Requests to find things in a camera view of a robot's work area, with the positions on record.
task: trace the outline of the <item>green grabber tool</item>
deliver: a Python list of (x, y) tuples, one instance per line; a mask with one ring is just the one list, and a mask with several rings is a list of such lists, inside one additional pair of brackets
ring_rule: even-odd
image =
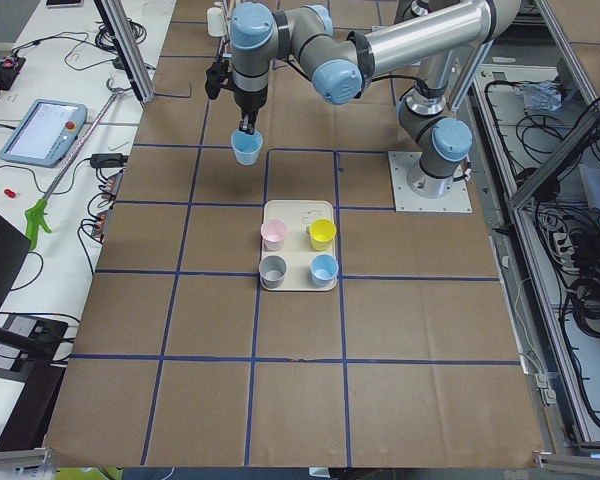
[(49, 198), (51, 197), (51, 195), (53, 195), (55, 189), (58, 188), (60, 181), (69, 171), (69, 168), (71, 168), (73, 162), (76, 160), (76, 158), (78, 158), (78, 153), (80, 153), (80, 150), (82, 150), (84, 144), (87, 143), (87, 140), (89, 139), (95, 128), (98, 126), (98, 124), (102, 120), (102, 117), (104, 117), (104, 114), (107, 112), (109, 107), (113, 105), (113, 102), (116, 101), (120, 94), (126, 91), (122, 88), (111, 88), (111, 79), (107, 80), (107, 88), (111, 91), (111, 96), (104, 104), (104, 107), (102, 107), (102, 110), (100, 110), (96, 118), (93, 119), (93, 123), (91, 124), (89, 129), (84, 133), (84, 135), (80, 137), (80, 140), (78, 140), (73, 145), (71, 151), (67, 155), (67, 160), (58, 172), (58, 175), (56, 175), (56, 177), (53, 179), (47, 190), (42, 195), (42, 198), (40, 198), (33, 207), (24, 212), (24, 216), (27, 219), (26, 235), (27, 238), (31, 240), (29, 251), (35, 250), (36, 246), (38, 245), (38, 233), (40, 231), (40, 227), (42, 227), (42, 229), (45, 232), (51, 233), (49, 225), (47, 225), (47, 222), (44, 220), (44, 216), (46, 215), (44, 209), (47, 207)]

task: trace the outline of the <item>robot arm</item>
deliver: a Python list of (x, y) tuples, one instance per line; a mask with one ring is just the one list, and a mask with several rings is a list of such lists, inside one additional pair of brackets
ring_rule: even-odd
[(466, 125), (441, 115), (452, 49), (478, 47), (500, 35), (515, 19), (520, 0), (415, 3), (426, 5), (426, 14), (411, 18), (413, 2), (401, 0), (396, 18), (409, 20), (366, 35), (351, 32), (344, 42), (332, 38), (331, 18), (320, 5), (271, 12), (262, 4), (242, 3), (230, 24), (230, 77), (228, 62), (218, 60), (207, 71), (209, 98), (217, 97), (226, 81), (222, 87), (233, 90), (241, 109), (239, 128), (252, 134), (258, 110), (267, 101), (273, 59), (293, 56), (315, 90), (334, 105), (359, 97), (373, 78), (424, 59), (421, 80), (401, 102), (398, 117), (423, 150), (419, 170), (411, 172), (412, 188), (429, 198), (442, 196), (472, 142)]

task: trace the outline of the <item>yellow cup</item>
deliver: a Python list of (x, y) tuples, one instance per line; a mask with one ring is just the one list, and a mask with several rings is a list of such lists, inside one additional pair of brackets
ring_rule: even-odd
[(331, 242), (336, 237), (336, 224), (326, 218), (320, 218), (309, 227), (309, 236), (311, 237), (311, 246), (314, 250), (324, 252), (331, 246)]

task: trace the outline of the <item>metal bracket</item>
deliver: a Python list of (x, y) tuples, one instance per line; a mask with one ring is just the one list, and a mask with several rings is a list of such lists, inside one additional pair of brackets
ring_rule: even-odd
[[(415, 164), (420, 152), (389, 152), (389, 167), (396, 212), (418, 213), (471, 213), (471, 201), (465, 182), (453, 182), (449, 192), (442, 198), (431, 200), (421, 197), (411, 190), (407, 183), (407, 169)], [(458, 167), (456, 176), (461, 176)]]

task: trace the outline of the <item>cup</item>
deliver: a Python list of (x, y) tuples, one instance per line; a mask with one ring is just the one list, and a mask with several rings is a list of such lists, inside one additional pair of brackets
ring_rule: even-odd
[(241, 165), (253, 165), (258, 160), (262, 148), (262, 134), (256, 130), (253, 135), (234, 130), (231, 134), (231, 146), (236, 160)]
[(314, 250), (324, 252), (331, 246), (331, 242), (336, 237), (336, 224), (326, 218), (320, 218), (313, 222), (309, 227), (309, 236), (311, 237), (311, 246)]
[(326, 287), (338, 275), (338, 262), (331, 255), (318, 255), (311, 261), (311, 281), (316, 287)]
[(284, 282), (287, 262), (278, 255), (269, 255), (260, 261), (258, 272), (260, 272), (260, 283), (263, 287), (277, 288)]
[(282, 220), (272, 218), (262, 224), (260, 235), (262, 235), (267, 250), (272, 252), (282, 250), (284, 240), (287, 237), (287, 226)]

